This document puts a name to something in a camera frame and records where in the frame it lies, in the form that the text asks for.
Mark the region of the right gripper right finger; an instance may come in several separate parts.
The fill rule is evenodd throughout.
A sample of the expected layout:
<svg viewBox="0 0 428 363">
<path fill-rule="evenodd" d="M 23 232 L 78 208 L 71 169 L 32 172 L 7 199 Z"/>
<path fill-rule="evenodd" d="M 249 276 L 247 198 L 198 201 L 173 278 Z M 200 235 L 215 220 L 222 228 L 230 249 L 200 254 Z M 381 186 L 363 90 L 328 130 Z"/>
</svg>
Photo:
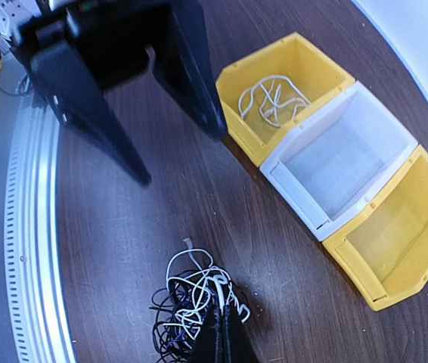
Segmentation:
<svg viewBox="0 0 428 363">
<path fill-rule="evenodd" d="M 223 362 L 260 363 L 234 307 L 224 307 L 222 317 Z"/>
</svg>

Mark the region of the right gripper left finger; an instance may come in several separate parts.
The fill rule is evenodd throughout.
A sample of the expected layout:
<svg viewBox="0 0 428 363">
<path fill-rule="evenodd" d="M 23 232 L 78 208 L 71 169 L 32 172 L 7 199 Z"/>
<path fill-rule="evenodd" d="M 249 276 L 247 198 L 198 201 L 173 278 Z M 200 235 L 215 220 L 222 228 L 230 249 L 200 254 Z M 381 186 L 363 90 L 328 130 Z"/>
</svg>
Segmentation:
<svg viewBox="0 0 428 363">
<path fill-rule="evenodd" d="M 222 361 L 222 315 L 213 303 L 206 315 L 188 358 L 189 363 L 220 363 Z"/>
</svg>

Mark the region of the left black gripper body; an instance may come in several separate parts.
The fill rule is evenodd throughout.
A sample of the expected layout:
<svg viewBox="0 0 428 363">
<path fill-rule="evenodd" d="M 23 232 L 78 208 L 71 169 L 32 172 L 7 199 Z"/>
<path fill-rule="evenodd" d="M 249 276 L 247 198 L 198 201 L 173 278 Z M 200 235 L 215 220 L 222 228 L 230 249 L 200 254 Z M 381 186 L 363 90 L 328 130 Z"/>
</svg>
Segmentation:
<svg viewBox="0 0 428 363">
<path fill-rule="evenodd" d="M 76 49 L 106 91 L 154 68 L 153 43 L 169 7 L 197 1 L 71 1 L 33 16 L 13 32 L 11 50 L 30 75 L 30 61 L 60 42 Z"/>
</svg>

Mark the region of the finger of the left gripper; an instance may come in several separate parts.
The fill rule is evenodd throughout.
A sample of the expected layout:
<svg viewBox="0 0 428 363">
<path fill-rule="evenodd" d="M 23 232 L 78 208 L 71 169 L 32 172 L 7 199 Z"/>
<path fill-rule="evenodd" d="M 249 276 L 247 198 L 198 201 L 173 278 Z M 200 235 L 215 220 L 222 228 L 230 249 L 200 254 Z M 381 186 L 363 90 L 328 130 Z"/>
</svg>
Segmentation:
<svg viewBox="0 0 428 363">
<path fill-rule="evenodd" d="M 33 85 L 58 121 L 103 151 L 141 186 L 151 176 L 76 49 L 60 42 L 30 61 Z"/>
<path fill-rule="evenodd" d="M 153 43 L 156 81 L 209 137 L 222 140 L 228 127 L 216 90 L 201 7 L 169 7 Z"/>
</svg>

